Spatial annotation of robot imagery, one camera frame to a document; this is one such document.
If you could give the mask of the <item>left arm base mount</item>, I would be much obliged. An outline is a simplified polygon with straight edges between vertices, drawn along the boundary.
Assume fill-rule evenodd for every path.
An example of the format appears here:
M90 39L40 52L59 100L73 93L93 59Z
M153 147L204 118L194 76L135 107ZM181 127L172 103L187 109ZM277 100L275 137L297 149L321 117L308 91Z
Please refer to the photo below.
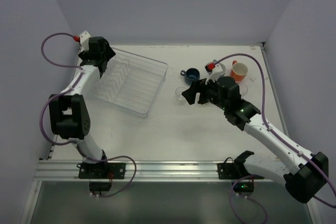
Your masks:
M101 162L88 164L82 162L77 164L79 168L78 178L80 179L124 179L126 163Z

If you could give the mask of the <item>tall clear glass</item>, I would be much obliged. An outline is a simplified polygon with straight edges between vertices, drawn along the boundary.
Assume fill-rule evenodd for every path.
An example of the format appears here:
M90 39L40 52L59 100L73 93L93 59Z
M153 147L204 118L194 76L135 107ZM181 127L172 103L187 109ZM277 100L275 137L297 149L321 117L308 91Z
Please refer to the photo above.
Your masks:
M242 97L244 97L248 92L248 87L243 82L239 82L238 85L239 85L240 94Z

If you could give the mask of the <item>orange mug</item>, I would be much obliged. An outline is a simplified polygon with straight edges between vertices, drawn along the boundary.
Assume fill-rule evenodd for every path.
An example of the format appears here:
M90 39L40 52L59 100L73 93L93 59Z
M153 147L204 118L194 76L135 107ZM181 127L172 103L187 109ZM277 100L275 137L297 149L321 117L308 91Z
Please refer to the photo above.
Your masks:
M236 82L242 82L247 73L248 67L245 64L238 62L237 60L232 62L232 68L229 76L232 77Z

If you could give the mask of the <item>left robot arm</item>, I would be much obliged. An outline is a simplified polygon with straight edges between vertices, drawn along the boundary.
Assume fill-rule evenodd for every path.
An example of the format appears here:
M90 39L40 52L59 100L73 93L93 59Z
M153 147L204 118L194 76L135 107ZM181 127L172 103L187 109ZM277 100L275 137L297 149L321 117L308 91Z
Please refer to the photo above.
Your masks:
M91 121L85 97L93 91L116 53L103 37L83 33L77 40L80 42L79 72L61 94L50 96L50 126L54 134L77 149L83 162L95 164L107 158L90 135Z

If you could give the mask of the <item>small clear glass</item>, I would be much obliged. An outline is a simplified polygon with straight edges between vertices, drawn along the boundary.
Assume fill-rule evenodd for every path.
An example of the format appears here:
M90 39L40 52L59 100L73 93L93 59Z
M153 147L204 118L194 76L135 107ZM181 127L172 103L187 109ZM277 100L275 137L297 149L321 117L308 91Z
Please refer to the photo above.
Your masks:
M186 87L178 87L176 90L175 90L175 96L176 96L176 100L177 100L177 103L179 104L183 104L186 102L185 98L183 97L182 93L186 91Z

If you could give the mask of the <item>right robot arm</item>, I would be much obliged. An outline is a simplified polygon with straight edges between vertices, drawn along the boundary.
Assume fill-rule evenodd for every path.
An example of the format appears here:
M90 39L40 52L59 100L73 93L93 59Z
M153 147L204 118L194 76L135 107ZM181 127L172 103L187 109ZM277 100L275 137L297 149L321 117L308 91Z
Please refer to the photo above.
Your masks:
M228 122L254 137L286 166L280 175L287 192L297 201L307 203L327 183L329 159L322 152L314 154L273 127L252 103L241 97L232 77L198 80L182 92L188 104L211 103L222 109Z

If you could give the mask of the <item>light blue flower mug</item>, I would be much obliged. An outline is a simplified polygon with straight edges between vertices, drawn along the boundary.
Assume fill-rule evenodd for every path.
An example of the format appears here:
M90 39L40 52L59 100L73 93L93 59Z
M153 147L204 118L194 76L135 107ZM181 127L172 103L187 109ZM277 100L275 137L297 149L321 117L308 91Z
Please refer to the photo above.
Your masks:
M212 76L217 78L224 76L226 72L226 67L222 63L217 63L216 60L213 60L213 63L215 64L215 67L212 70Z

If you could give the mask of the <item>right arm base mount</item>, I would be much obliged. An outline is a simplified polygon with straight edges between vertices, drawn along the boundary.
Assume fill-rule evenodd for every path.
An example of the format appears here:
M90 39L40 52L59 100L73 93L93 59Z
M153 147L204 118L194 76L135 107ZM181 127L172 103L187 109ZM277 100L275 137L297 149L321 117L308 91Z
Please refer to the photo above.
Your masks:
M254 179L265 179L262 176L249 173L246 169L246 160L251 161L250 156L255 157L255 153L252 151L244 151L235 159L228 157L222 163L217 163L218 179L234 180L251 175L254 176Z

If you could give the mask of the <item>dark blue cup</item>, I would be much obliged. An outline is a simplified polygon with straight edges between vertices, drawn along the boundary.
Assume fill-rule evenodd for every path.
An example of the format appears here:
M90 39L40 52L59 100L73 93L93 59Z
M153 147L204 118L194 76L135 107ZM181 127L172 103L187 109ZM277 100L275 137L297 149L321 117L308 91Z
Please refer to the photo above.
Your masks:
M181 70L180 75L184 77L186 83L192 83L200 78L200 72L196 68L189 68L187 70Z

